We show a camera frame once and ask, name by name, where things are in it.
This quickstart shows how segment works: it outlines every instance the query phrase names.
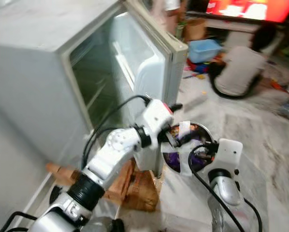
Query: robotic arm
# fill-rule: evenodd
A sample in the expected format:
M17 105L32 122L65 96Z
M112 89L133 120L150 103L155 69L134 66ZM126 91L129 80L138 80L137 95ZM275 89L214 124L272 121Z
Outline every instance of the robotic arm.
M87 164L78 181L70 189L60 194L57 200L40 216L29 232L79 232L92 216L92 210L111 186L124 163L133 156L134 151L150 147L156 149L163 138L175 146L191 140L175 141L167 133L173 122L171 109L160 100L151 100L143 113L144 124L128 129L112 131L96 155ZM233 179L242 151L237 141L221 139L215 159L203 172L209 176L211 188L233 212L244 231L249 231L249 215L243 197ZM237 231L237 227L221 206L209 199L208 205L213 215L213 230Z
M158 148L158 135L173 122L173 113L160 100L151 100L144 125L111 132L104 146L87 164L79 180L39 217L29 232L78 232L134 151Z

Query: wooden block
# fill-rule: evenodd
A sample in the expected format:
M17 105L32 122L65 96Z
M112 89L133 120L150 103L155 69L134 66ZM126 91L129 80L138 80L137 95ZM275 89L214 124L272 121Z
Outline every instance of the wooden block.
M126 197L126 193L130 185L130 177L133 174L134 169L134 160L129 160L126 162L126 164L122 167L119 176L105 192L104 198L107 198L117 204L121 204Z
M62 167L54 163L47 163L46 169L53 174L58 185L73 185L80 175L80 172L73 167Z
M142 211L155 211L159 194L150 171L135 171L123 207Z

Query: blue plastic basket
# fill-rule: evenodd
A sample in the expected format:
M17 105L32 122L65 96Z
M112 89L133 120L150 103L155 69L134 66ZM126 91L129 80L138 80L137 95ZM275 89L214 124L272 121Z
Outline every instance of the blue plastic basket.
M214 40L191 41L188 47L188 58L193 63L201 63L214 58L221 46Z

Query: refrigerator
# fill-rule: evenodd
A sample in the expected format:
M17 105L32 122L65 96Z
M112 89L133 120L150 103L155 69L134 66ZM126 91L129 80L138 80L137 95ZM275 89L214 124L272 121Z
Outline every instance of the refrigerator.
M188 48L151 8L143 0L17 0L0 8L0 109L46 159L79 167L90 133L133 95L176 102ZM132 101L105 126L141 123L143 109ZM160 174L158 150L135 158Z

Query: refrigerator door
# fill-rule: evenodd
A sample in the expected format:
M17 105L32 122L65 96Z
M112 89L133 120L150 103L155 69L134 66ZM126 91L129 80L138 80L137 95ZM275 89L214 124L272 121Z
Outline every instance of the refrigerator door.
M160 28L142 2L127 0L124 4L128 12L114 18L110 40L120 101L147 94L175 103L187 46ZM140 101L129 103L122 112L124 122L141 125L142 109ZM159 150L145 149L135 159L140 170L161 174Z
M152 16L158 14L152 2L155 1L126 0L125 5L159 51L163 55L169 56L169 60L166 61L165 65L164 75L166 78L162 100L172 104L177 99L181 74L187 59L188 46L167 32L160 21Z

